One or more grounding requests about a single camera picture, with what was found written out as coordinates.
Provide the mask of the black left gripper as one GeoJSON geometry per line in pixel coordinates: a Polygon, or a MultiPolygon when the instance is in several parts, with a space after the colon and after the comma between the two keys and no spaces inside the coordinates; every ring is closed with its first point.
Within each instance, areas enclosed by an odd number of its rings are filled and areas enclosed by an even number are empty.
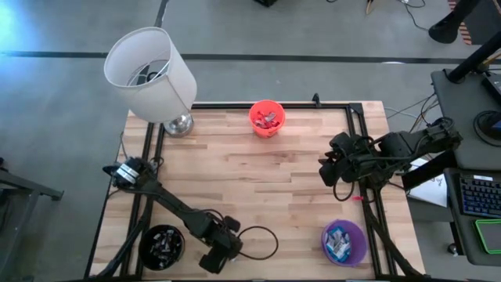
{"type": "Polygon", "coordinates": [[[209,248],[209,252],[202,255],[199,266],[209,273],[219,274],[226,262],[234,259],[241,251],[243,242],[232,233],[216,233],[201,239],[209,248]]]}

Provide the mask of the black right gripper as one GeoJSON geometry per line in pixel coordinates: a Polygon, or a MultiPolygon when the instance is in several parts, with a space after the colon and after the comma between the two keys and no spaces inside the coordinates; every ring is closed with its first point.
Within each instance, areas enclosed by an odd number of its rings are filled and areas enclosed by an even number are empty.
{"type": "Polygon", "coordinates": [[[322,165],[319,174],[326,186],[336,186],[341,177],[341,167],[334,164],[335,162],[353,164],[351,155],[356,151],[355,142],[358,139],[358,135],[349,136],[346,132],[342,132],[330,140],[331,151],[328,153],[328,157],[318,159],[322,165]]]}

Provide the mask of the black plastic bucket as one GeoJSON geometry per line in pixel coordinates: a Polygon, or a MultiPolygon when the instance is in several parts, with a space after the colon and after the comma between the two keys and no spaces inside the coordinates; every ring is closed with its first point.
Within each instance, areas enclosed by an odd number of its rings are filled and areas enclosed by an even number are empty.
{"type": "MultiPolygon", "coordinates": [[[[159,258],[157,257],[159,252],[152,253],[151,251],[154,242],[153,237],[158,233],[164,233],[166,235],[168,230],[174,230],[179,234],[180,238],[182,239],[182,243],[175,248],[180,248],[181,246],[183,246],[185,251],[185,238],[179,229],[171,225],[154,226],[146,231],[146,233],[142,236],[142,239],[139,243],[139,258],[142,264],[147,269],[153,271],[161,271],[170,268],[176,262],[178,262],[171,259],[171,261],[168,264],[161,264],[159,258]]],[[[169,248],[169,246],[166,245],[166,239],[165,239],[164,250],[171,252],[172,249],[173,248],[169,248]]]]}

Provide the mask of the white paper sheet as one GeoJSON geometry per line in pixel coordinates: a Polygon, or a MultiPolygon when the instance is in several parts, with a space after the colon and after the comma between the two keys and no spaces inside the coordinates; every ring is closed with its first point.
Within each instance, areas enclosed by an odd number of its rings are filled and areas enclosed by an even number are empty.
{"type": "Polygon", "coordinates": [[[441,174],[415,188],[412,188],[409,192],[409,196],[419,201],[425,201],[429,204],[435,204],[437,206],[447,208],[447,192],[447,183],[444,175],[441,174]]]}

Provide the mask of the dark grey desk top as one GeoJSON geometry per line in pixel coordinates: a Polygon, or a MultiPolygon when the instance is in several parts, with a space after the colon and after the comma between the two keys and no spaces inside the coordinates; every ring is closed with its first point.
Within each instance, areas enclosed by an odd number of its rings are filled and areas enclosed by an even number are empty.
{"type": "Polygon", "coordinates": [[[485,252],[475,226],[476,220],[494,218],[466,215],[462,212],[460,207],[460,175],[484,175],[501,179],[501,172],[465,171],[454,168],[444,170],[449,206],[453,218],[451,228],[458,254],[466,256],[470,263],[477,266],[501,266],[501,255],[490,255],[485,252]]]}

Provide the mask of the backlit black keyboard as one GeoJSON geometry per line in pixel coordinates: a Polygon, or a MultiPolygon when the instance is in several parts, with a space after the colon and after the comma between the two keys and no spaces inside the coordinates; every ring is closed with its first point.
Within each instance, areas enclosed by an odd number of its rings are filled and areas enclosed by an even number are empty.
{"type": "Polygon", "coordinates": [[[501,179],[460,175],[460,207],[466,215],[501,219],[501,179]]]}

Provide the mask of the white shade silver table lamp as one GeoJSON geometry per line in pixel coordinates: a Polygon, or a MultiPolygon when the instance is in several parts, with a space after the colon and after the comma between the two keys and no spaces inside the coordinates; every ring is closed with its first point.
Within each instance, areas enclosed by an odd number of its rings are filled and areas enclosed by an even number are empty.
{"type": "Polygon", "coordinates": [[[103,72],[136,117],[162,124],[175,138],[191,133],[197,83],[166,30],[126,34],[109,51],[103,72]]]}

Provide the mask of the round black stand base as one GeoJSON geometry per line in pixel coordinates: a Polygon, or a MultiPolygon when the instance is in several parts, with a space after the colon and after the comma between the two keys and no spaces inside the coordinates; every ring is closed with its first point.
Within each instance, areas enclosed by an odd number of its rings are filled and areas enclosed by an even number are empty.
{"type": "Polygon", "coordinates": [[[474,118],[474,131],[490,146],[501,147],[501,111],[485,110],[474,118]]]}

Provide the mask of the black monitor pole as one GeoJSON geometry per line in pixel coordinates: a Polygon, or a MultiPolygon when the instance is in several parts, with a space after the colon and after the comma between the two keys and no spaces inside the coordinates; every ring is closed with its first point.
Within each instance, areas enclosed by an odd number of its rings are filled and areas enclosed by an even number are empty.
{"type": "Polygon", "coordinates": [[[446,72],[446,77],[450,82],[457,83],[467,74],[478,68],[486,59],[501,48],[501,31],[498,31],[477,51],[467,57],[458,67],[446,72]]]}

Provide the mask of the black stand foot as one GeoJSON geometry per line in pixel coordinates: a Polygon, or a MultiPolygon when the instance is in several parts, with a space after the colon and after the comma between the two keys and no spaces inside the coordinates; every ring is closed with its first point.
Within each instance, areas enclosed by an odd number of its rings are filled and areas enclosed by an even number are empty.
{"type": "Polygon", "coordinates": [[[461,23],[471,14],[480,1],[455,0],[456,5],[451,12],[428,29],[429,37],[442,44],[453,43],[458,36],[461,23]]]}

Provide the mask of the black desk device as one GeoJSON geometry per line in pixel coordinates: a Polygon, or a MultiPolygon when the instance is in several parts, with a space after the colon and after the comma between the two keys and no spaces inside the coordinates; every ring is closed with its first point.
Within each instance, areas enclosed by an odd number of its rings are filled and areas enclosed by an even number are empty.
{"type": "Polygon", "coordinates": [[[484,78],[482,85],[489,95],[501,105],[501,74],[490,74],[484,78]]]}

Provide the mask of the grey metal side table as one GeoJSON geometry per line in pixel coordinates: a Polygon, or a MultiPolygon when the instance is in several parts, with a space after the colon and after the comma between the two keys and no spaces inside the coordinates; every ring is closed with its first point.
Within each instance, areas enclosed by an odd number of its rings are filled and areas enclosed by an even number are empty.
{"type": "Polygon", "coordinates": [[[63,191],[12,174],[0,157],[0,282],[10,282],[20,238],[40,196],[60,201],[63,191]]]}

